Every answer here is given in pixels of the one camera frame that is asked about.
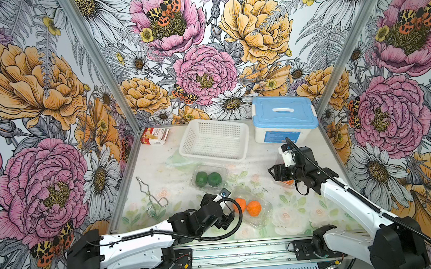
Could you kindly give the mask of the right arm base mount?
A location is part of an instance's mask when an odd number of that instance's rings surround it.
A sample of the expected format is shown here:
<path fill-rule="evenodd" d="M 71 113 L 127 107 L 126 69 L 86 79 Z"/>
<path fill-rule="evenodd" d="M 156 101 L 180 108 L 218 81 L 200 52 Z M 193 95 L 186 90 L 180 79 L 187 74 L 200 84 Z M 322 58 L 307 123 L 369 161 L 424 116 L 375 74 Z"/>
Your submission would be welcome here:
<path fill-rule="evenodd" d="M 301 239 L 291 241 L 287 245 L 287 251 L 295 254 L 296 260 L 316 260 L 328 259 L 334 257 L 344 258 L 346 255 L 342 252 L 336 252 L 329 249 L 324 240 L 326 232 L 336 229 L 335 225 L 325 225 L 316 229 L 312 233 L 311 239 Z"/>

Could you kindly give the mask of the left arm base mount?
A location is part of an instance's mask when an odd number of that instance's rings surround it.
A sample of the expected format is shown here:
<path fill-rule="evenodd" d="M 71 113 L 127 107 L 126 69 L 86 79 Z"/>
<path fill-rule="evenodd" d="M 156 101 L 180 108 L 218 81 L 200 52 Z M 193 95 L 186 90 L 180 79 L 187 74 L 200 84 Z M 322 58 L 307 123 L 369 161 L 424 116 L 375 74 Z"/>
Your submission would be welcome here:
<path fill-rule="evenodd" d="M 161 259 L 154 268 L 140 269 L 191 269 L 193 263 L 193 250 L 190 248 L 177 249 L 174 247 L 160 249 Z"/>

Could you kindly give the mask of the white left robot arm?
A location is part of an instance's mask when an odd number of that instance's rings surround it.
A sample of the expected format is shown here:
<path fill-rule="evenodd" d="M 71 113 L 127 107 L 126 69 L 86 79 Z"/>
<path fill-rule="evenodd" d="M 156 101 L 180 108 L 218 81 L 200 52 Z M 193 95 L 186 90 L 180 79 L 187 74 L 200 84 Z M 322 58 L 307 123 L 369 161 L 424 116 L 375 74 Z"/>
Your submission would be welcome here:
<path fill-rule="evenodd" d="M 200 208 L 129 233 L 84 234 L 68 250 L 67 269 L 167 269 L 176 261 L 173 247 L 192 241 L 215 242 L 235 234 L 242 208 L 227 190 L 206 194 Z"/>

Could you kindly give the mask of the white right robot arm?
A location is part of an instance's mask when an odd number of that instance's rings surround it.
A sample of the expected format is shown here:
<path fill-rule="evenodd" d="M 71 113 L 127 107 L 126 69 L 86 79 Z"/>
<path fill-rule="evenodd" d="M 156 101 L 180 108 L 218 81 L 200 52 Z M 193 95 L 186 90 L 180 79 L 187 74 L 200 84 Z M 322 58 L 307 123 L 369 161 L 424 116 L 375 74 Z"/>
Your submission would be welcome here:
<path fill-rule="evenodd" d="M 313 232 L 309 244 L 294 245 L 297 257 L 350 255 L 374 269 L 425 269 L 430 265 L 425 239 L 416 221 L 399 218 L 341 181 L 333 170 L 320 167 L 312 150 L 287 142 L 279 148 L 283 162 L 269 168 L 277 182 L 303 183 L 307 190 L 333 202 L 366 231 L 366 236 L 325 225 Z"/>

